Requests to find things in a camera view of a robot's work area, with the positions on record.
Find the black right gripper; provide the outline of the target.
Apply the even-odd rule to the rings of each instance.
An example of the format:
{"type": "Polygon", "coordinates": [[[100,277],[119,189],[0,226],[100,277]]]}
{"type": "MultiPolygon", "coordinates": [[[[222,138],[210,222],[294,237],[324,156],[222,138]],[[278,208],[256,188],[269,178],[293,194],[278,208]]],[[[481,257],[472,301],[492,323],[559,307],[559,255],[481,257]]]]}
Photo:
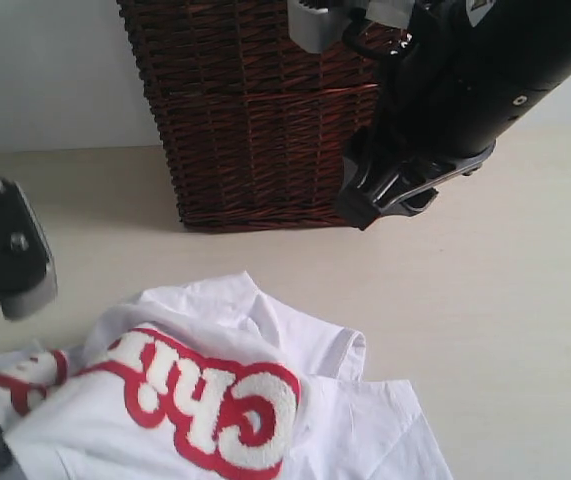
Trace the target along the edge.
{"type": "Polygon", "coordinates": [[[335,200],[338,216],[360,231],[384,217],[423,213],[438,196],[438,185],[477,171],[496,146],[491,143],[479,154],[461,158],[416,150],[395,152],[368,140],[368,129],[362,127],[347,143],[335,200]]]}

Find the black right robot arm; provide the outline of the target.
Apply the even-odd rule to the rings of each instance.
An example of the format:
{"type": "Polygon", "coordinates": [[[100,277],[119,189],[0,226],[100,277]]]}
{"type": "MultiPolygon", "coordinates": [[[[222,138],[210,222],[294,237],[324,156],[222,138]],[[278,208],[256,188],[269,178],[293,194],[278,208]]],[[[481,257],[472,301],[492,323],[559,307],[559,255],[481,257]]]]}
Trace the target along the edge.
{"type": "Polygon", "coordinates": [[[425,211],[571,76],[571,1],[419,1],[407,33],[377,56],[372,120],[343,154],[336,209],[361,230],[425,211]]]}

